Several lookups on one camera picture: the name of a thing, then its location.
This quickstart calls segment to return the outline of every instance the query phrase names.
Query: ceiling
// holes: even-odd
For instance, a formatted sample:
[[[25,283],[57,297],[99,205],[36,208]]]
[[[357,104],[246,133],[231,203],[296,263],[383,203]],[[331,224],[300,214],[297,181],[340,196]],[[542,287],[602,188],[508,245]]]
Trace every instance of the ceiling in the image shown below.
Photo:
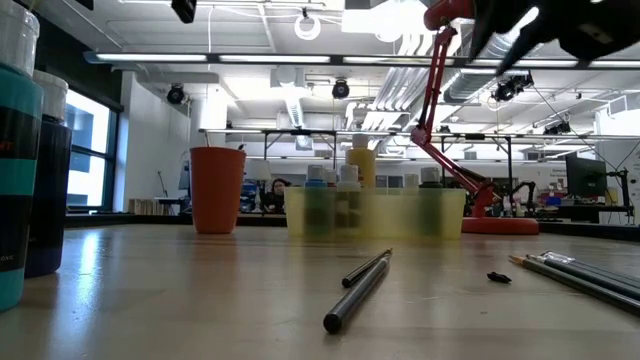
[[[339,23],[344,1],[324,3],[327,4],[325,11],[311,12],[328,19],[321,21],[320,35],[312,41],[302,40],[295,34],[294,22],[299,15],[296,9],[266,8],[263,22],[258,8],[202,7],[194,23],[188,25],[182,24],[170,7],[161,4],[100,0],[95,1],[95,10],[91,12],[73,0],[47,0],[41,2],[37,10],[96,51],[312,54],[396,54],[399,51],[401,41],[387,43],[373,34],[342,32],[336,22]],[[640,58],[637,55],[640,50],[634,46],[615,56]],[[557,44],[551,43],[539,49],[535,56],[563,55]],[[275,121],[277,113],[286,112],[286,105],[282,99],[269,97],[271,69],[267,66],[162,65],[146,66],[145,70],[215,72],[233,93],[235,104],[229,108],[231,120]],[[301,100],[302,108],[305,113],[344,114],[348,101],[333,100],[331,96],[337,77],[347,79],[351,97],[375,98],[388,71],[387,68],[304,67],[305,83],[313,84],[313,89]],[[538,70],[532,75],[540,94],[528,89],[513,102],[498,105],[488,99],[489,88],[474,101],[479,102],[479,106],[461,107],[455,113],[458,120],[451,125],[458,128],[456,131],[465,131],[465,128],[466,131],[494,131],[493,125],[499,123],[500,129],[515,132],[552,116],[554,111],[571,108],[574,129],[589,129],[593,109],[624,91],[640,89],[640,72],[636,71]],[[160,93],[166,91],[169,84],[154,86]],[[541,95],[553,109],[542,101]]]

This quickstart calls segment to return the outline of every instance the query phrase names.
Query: wooden table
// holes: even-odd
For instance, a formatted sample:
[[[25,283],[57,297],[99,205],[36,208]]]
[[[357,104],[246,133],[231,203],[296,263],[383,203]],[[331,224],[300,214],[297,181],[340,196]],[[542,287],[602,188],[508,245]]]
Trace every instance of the wooden table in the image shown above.
[[[0,314],[3,359],[638,359],[640,321],[515,267],[554,250],[640,275],[632,243],[540,235],[302,242],[283,228],[66,232],[62,268]],[[386,279],[337,336],[341,277],[381,249]],[[513,282],[489,282],[486,273]]]

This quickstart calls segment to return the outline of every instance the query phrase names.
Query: security camera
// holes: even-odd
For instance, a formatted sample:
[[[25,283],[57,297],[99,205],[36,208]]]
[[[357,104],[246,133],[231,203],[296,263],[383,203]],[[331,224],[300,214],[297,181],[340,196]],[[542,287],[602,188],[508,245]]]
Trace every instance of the security camera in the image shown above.
[[[347,80],[338,79],[336,80],[336,84],[333,85],[333,91],[331,92],[334,99],[344,99],[349,96],[349,85],[347,85]]]
[[[167,93],[167,101],[173,105],[182,105],[186,103],[187,100],[189,100],[189,97],[184,93],[183,89],[183,84],[171,85],[171,90]]]

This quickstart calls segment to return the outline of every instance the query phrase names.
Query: person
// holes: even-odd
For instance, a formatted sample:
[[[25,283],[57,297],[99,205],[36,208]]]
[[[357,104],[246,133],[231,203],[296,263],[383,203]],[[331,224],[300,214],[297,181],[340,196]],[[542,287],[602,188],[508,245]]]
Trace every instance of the person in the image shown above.
[[[291,183],[277,178],[271,183],[271,192],[260,194],[263,210],[274,214],[284,214],[284,189]]]

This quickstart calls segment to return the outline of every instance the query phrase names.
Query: teal bottle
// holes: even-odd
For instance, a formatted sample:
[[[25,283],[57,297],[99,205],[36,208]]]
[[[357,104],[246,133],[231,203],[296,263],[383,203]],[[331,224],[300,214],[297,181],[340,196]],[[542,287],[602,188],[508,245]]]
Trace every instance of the teal bottle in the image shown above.
[[[43,91],[0,65],[0,311],[22,297]]]

